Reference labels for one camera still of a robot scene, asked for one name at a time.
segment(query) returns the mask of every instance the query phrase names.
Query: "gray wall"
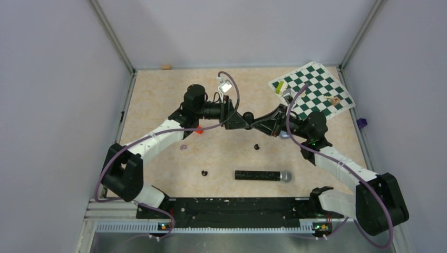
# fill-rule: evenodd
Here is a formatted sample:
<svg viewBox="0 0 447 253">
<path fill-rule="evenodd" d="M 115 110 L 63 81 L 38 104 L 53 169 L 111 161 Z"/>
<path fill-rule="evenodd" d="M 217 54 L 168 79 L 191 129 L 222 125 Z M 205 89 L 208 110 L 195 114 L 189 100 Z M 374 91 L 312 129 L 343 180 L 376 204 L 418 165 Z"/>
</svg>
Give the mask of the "gray wall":
<svg viewBox="0 0 447 253">
<path fill-rule="evenodd" d="M 444 252 L 447 2 L 388 1 L 347 68 L 379 172 L 394 174 L 417 252 Z"/>
<path fill-rule="evenodd" d="M 87 1 L 0 1 L 1 252 L 74 251 L 129 81 Z"/>
<path fill-rule="evenodd" d="M 339 64 L 373 0 L 99 0 L 136 68 Z"/>
</svg>

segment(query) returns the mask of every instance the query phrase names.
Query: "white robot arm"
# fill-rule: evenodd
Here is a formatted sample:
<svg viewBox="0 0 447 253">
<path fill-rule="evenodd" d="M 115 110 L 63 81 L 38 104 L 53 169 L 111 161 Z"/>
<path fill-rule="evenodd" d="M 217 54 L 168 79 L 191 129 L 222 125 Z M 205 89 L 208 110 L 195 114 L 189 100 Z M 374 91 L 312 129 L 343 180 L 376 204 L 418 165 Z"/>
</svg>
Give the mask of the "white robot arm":
<svg viewBox="0 0 447 253">
<path fill-rule="evenodd" d="M 157 208 L 164 201 L 168 201 L 169 197 L 161 190 L 143 183 L 143 165 L 169 145 L 186 138 L 192 132 L 190 129 L 198 126 L 199 120 L 216 119 L 225 129 L 254 128 L 276 137 L 285 129 L 286 111 L 287 106 L 280 104 L 271 113 L 254 119 L 251 112 L 240 115 L 237 109 L 233 108 L 228 96 L 223 96 L 218 102 L 205 101 L 205 88 L 197 84 L 191 85 L 184 95 L 181 107 L 158 128 L 143 136 L 143 141 L 122 153 L 107 171 L 102 183 L 125 201 L 144 203 Z M 293 135 L 307 140 L 302 145 L 340 161 L 336 163 L 317 153 L 302 149 L 302 155 L 306 160 L 329 171 L 353 192 L 346 194 L 331 187 L 315 188 L 310 193 L 309 201 L 316 213 L 330 211 L 354 218 L 370 235 L 388 229 L 383 210 L 364 185 L 343 168 L 345 164 L 368 182 L 382 198 L 394 226 L 408 220 L 408 211 L 395 178 L 388 173 L 379 175 L 366 170 L 341 155 L 324 137 L 327 126 L 322 113 L 312 112 L 306 120 L 291 117 L 290 129 Z M 121 149 L 123 146 L 117 143 L 112 145 L 104 165 Z"/>
</svg>

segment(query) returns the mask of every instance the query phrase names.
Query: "green and white checkerboard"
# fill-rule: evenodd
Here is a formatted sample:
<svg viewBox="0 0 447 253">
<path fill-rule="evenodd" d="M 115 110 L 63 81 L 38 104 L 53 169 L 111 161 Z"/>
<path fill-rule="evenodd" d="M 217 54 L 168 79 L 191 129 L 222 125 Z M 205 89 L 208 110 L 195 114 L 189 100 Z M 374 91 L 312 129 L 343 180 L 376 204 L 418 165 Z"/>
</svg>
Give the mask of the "green and white checkerboard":
<svg viewBox="0 0 447 253">
<path fill-rule="evenodd" d="M 268 85 L 277 93 L 282 102 L 287 104 L 283 98 L 283 91 L 292 88 L 298 92 L 305 82 L 310 82 L 312 85 L 306 89 L 305 95 L 302 94 L 302 97 L 298 98 L 293 108 L 293 111 L 298 114 L 301 120 L 306 119 L 313 111 L 323 112 L 329 120 L 355 106 L 354 100 L 346 88 L 327 68 L 316 62 L 310 62 L 295 71 L 270 81 Z M 333 106 L 325 96 L 338 97 L 340 103 Z"/>
</svg>

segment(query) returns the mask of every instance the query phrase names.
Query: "cable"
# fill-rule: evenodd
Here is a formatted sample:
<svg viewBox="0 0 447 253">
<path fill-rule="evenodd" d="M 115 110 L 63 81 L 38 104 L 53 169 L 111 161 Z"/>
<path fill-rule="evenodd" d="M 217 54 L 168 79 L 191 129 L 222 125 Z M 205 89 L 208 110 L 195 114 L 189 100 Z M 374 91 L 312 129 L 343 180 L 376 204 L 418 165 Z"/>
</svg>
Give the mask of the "cable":
<svg viewBox="0 0 447 253">
<path fill-rule="evenodd" d="M 380 199 L 380 197 L 377 195 L 377 193 L 374 191 L 374 189 L 362 178 L 360 177 L 357 173 L 355 173 L 355 171 L 353 171 L 349 166 L 347 166 L 346 164 L 338 161 L 337 159 L 330 157 L 328 155 L 325 155 L 323 153 L 320 153 L 318 151 L 315 151 L 313 149 L 310 149 L 304 145 L 302 145 L 301 143 L 299 143 L 295 137 L 292 135 L 291 130 L 290 130 L 290 112 L 292 110 L 292 105 L 294 105 L 296 103 L 296 100 L 298 99 L 298 97 L 301 95 L 301 93 L 303 93 L 307 87 L 309 87 L 309 84 L 306 83 L 299 91 L 298 93 L 296 93 L 295 97 L 293 98 L 292 102 L 290 103 L 289 108 L 287 109 L 287 117 L 286 117 L 286 129 L 287 129 L 287 133 L 289 134 L 290 138 L 292 139 L 293 142 L 295 142 L 295 144 L 297 144 L 300 148 L 307 150 L 309 152 L 315 153 L 317 155 L 321 155 L 324 158 L 327 158 L 333 162 L 339 163 L 341 164 L 348 172 L 350 172 L 356 179 L 359 180 L 360 183 L 362 183 L 373 195 L 374 199 L 378 202 L 379 206 L 382 208 L 383 212 L 385 213 L 385 217 L 386 217 L 386 222 L 388 223 L 388 230 L 390 232 L 390 237 L 388 238 L 388 242 L 385 245 L 378 245 L 375 242 L 371 241 L 369 237 L 367 237 L 367 235 L 365 234 L 365 232 L 360 228 L 360 225 L 357 223 L 356 220 L 354 220 L 354 223 L 356 224 L 357 228 L 359 228 L 360 234 L 362 234 L 363 237 L 365 237 L 365 239 L 371 243 L 373 246 L 380 248 L 380 249 L 386 249 L 388 247 L 391 246 L 391 244 L 393 243 L 393 237 L 394 237 L 394 231 L 393 231 L 393 221 L 391 220 L 391 216 L 390 213 L 388 212 L 388 210 L 386 209 L 385 204 L 382 202 L 382 200 Z"/>
<path fill-rule="evenodd" d="M 130 143 L 129 145 L 123 147 L 123 149 L 121 149 L 120 151 L 118 151 L 118 153 L 116 153 L 116 154 L 110 159 L 110 161 L 105 165 L 104 169 L 102 170 L 102 172 L 101 172 L 101 174 L 100 174 L 100 176 L 99 176 L 99 178 L 98 178 L 98 181 L 96 182 L 95 192 L 94 192 L 94 199 L 95 199 L 96 202 L 101 203 L 101 202 L 109 202 L 109 201 L 114 201 L 114 200 L 119 200 L 119 199 L 120 199 L 120 198 L 99 199 L 99 198 L 98 198 L 98 195 L 99 195 L 99 194 L 98 194 L 98 193 L 99 193 L 99 187 L 100 187 L 100 185 L 101 185 L 101 181 L 102 181 L 102 179 L 104 178 L 105 174 L 106 174 L 107 171 L 109 170 L 109 168 L 110 168 L 110 166 L 112 165 L 112 163 L 113 163 L 113 162 L 114 162 L 114 161 L 115 161 L 115 160 L 116 160 L 122 153 L 124 153 L 124 152 L 125 152 L 126 150 L 128 150 L 129 148 L 131 148 L 131 147 L 137 145 L 138 143 L 140 143 L 140 142 L 142 142 L 142 141 L 145 141 L 145 140 L 147 140 L 147 139 L 152 138 L 152 136 L 158 136 L 158 135 L 161 135 L 161 134 L 164 134 L 164 133 L 180 132 L 180 131 L 191 131 L 191 132 L 192 132 L 192 131 L 197 131 L 197 130 L 209 130 L 209 129 L 217 128 L 217 127 L 222 126 L 223 124 L 225 124 L 227 121 L 229 121 L 229 120 L 236 114 L 237 109 L 239 108 L 239 101 L 240 101 L 240 93 L 239 93 L 239 89 L 238 89 L 238 87 L 237 87 L 237 84 L 236 84 L 235 80 L 233 79 L 233 77 L 231 77 L 230 74 L 228 74 L 228 73 L 225 72 L 225 71 L 220 71 L 220 72 L 218 73 L 218 77 L 220 77 L 221 74 L 224 74 L 224 75 L 226 75 L 228 78 L 230 78 L 230 80 L 231 80 L 231 82 L 233 83 L 233 85 L 234 85 L 234 87 L 235 87 L 235 90 L 236 90 L 237 101 L 236 101 L 236 106 L 235 106 L 235 109 L 234 109 L 233 113 L 232 113 L 226 120 L 224 120 L 223 122 L 221 122 L 221 123 L 219 123 L 219 124 L 216 124 L 216 125 L 208 126 L 208 127 L 205 127 L 205 128 L 185 128 L 185 129 L 168 129 L 168 130 L 163 130 L 163 131 L 157 132 L 157 133 L 155 133 L 155 134 L 153 134 L 153 135 L 149 135 L 149 136 L 146 136 L 146 137 L 141 138 L 141 139 L 139 139 L 139 140 L 136 140 L 136 141 Z M 139 204 L 142 205 L 142 206 L 144 206 L 144 207 L 146 207 L 146 208 L 149 208 L 149 209 L 155 210 L 155 211 L 157 211 L 157 212 L 163 213 L 163 214 L 167 215 L 167 216 L 171 219 L 171 221 L 172 221 L 172 226 L 170 227 L 168 233 L 165 234 L 164 236 L 160 237 L 160 239 L 165 238 L 167 235 L 169 235 L 169 234 L 173 231 L 173 229 L 175 228 L 175 225 L 176 225 L 176 220 L 175 220 L 175 218 L 174 218 L 170 213 L 168 213 L 168 212 L 166 212 L 166 211 L 164 211 L 164 210 L 155 208 L 155 207 L 150 207 L 150 206 L 148 206 L 148 205 L 146 205 L 146 204 L 144 204 L 144 203 L 139 203 Z M 133 239 L 135 239 L 135 238 L 143 237 L 143 236 L 147 236 L 147 235 L 146 235 L 146 234 L 140 234 L 140 235 L 133 236 L 133 237 L 127 239 L 126 241 L 124 241 L 122 244 L 125 244 L 125 243 L 127 243 L 128 241 L 131 241 L 131 240 L 133 240 Z M 112 250 L 112 252 L 114 252 L 114 251 L 115 251 L 118 247 L 120 247 L 122 244 L 118 245 L 115 249 Z"/>
<path fill-rule="evenodd" d="M 212 96 L 212 103 L 217 103 L 219 102 L 219 92 L 215 92 L 214 95 Z"/>
<path fill-rule="evenodd" d="M 346 217 L 342 223 L 340 223 L 340 225 L 337 226 L 337 228 L 334 229 L 334 231 L 332 231 L 332 233 L 328 236 L 326 236 L 326 239 L 329 239 L 330 237 L 334 236 L 335 234 L 337 234 L 340 229 L 344 226 L 344 224 L 348 221 L 349 217 Z M 299 236 L 299 235 L 291 235 L 293 237 L 299 238 L 299 239 L 306 239 L 306 240 L 318 240 L 317 237 L 309 237 L 309 236 Z"/>
<path fill-rule="evenodd" d="M 296 119 L 298 119 L 298 120 L 299 120 L 299 116 L 298 116 L 298 113 L 296 113 L 296 112 L 294 112 L 294 111 L 291 111 L 291 113 L 292 113 L 293 115 L 295 115 Z"/>
<path fill-rule="evenodd" d="M 233 79 L 233 77 L 231 77 L 230 74 L 228 74 L 225 71 L 219 71 L 219 73 L 217 74 L 218 77 L 220 77 L 221 74 L 226 75 L 228 78 L 230 78 L 231 82 L 233 83 L 235 90 L 236 90 L 236 95 L 237 95 L 237 101 L 236 101 L 236 105 L 235 105 L 235 109 L 233 111 L 233 113 L 223 122 L 216 124 L 216 125 L 212 125 L 212 126 L 207 126 L 205 128 L 179 128 L 179 129 L 168 129 L 168 130 L 163 130 L 160 131 L 158 133 L 155 133 L 153 135 L 148 135 L 146 137 L 143 137 L 139 140 L 136 140 L 132 143 L 130 143 L 129 145 L 123 147 L 123 149 L 121 149 L 120 151 L 118 151 L 118 153 L 116 153 L 111 159 L 110 161 L 105 165 L 104 169 L 102 170 L 100 177 L 98 179 L 98 181 L 96 182 L 96 186 L 95 186 L 95 193 L 94 193 L 94 198 L 96 202 L 109 202 L 109 201 L 114 201 L 114 200 L 119 200 L 120 198 L 107 198 L 107 199 L 99 199 L 98 198 L 98 191 L 99 191 L 99 186 L 101 184 L 102 179 L 104 178 L 104 175 L 107 173 L 109 167 L 112 165 L 112 163 L 122 154 L 124 153 L 126 150 L 128 150 L 129 148 L 137 145 L 138 143 L 145 141 L 147 139 L 152 138 L 152 136 L 158 136 L 164 133 L 170 133 L 170 132 L 185 132 L 185 131 L 198 131 L 198 130 L 209 130 L 209 129 L 213 129 L 213 128 L 217 128 L 223 124 L 225 124 L 227 121 L 229 121 L 237 112 L 237 109 L 239 108 L 239 101 L 240 101 L 240 93 L 239 93 L 239 88 L 237 87 L 237 84 L 235 82 L 235 80 Z"/>
</svg>

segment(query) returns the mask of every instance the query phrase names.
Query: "metal floor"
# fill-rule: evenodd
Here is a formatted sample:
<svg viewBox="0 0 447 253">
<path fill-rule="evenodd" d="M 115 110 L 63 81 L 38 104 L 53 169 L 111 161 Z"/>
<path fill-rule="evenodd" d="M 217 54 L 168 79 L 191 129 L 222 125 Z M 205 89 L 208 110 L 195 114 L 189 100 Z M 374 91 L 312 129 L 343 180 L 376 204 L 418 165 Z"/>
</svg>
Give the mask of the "metal floor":
<svg viewBox="0 0 447 253">
<path fill-rule="evenodd" d="M 394 252 L 371 246 L 357 231 L 353 223 L 347 223 L 338 234 L 325 240 L 303 240 L 288 234 L 173 234 L 157 242 L 148 237 L 136 238 L 126 244 L 134 233 L 96 233 L 90 253 L 111 252 L 162 252 L 162 253 L 294 253 L 294 252 Z M 388 232 L 375 237 L 385 244 Z"/>
</svg>

